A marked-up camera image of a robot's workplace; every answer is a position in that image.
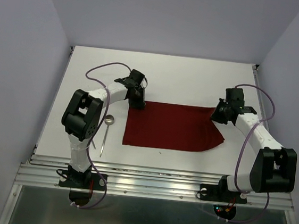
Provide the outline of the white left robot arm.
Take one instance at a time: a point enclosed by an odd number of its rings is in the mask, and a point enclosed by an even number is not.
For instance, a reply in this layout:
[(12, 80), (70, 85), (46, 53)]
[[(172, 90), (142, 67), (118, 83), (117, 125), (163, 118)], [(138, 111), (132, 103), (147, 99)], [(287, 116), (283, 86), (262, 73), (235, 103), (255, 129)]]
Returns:
[(102, 88), (92, 91), (76, 90), (62, 116), (62, 125), (70, 142), (70, 162), (68, 171), (78, 187), (85, 187), (90, 182), (91, 163), (87, 156), (87, 147), (100, 128), (99, 123), (108, 113), (109, 105), (127, 100), (129, 107), (136, 110), (145, 108), (146, 77), (140, 71), (131, 70), (129, 76), (115, 79), (106, 86), (98, 81)]

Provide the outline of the dark red cloth napkin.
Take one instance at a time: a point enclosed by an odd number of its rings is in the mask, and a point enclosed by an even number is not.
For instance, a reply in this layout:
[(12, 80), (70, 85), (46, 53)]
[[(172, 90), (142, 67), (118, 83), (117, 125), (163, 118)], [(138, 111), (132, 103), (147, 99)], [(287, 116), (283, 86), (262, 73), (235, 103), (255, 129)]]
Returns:
[(216, 148), (224, 137), (211, 121), (213, 111), (213, 107), (148, 101), (143, 110), (128, 110), (122, 143), (183, 152)]

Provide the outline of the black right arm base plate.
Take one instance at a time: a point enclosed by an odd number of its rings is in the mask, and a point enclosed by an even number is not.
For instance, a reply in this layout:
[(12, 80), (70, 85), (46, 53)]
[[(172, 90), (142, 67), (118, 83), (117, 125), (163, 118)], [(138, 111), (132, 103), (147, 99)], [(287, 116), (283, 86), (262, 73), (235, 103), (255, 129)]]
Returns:
[(218, 185), (201, 184), (196, 197), (202, 201), (247, 204), (247, 198), (242, 199), (239, 192), (231, 192), (228, 189), (221, 189)]

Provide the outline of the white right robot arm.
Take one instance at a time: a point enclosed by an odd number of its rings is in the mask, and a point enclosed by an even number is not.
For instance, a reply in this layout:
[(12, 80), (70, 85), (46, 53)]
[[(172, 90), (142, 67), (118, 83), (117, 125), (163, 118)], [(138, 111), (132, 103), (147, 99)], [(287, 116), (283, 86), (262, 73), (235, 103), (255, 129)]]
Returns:
[(285, 148), (266, 130), (257, 112), (246, 106), (241, 88), (227, 88), (225, 98), (220, 98), (211, 120), (233, 125), (245, 136), (242, 148), (250, 144), (256, 153), (252, 168), (239, 174), (242, 160), (238, 157), (235, 173), (224, 176), (217, 185), (217, 197), (228, 200), (237, 193), (290, 193), (294, 189), (297, 154)]

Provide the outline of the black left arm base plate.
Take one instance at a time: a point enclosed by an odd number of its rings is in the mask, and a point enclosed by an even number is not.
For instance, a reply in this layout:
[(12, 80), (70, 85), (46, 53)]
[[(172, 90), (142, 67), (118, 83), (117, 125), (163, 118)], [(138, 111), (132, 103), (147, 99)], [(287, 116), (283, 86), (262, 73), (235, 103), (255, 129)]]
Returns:
[(60, 180), (58, 185), (64, 188), (105, 191), (104, 180), (96, 173), (90, 172), (87, 176), (75, 176), (64, 169), (57, 169)]

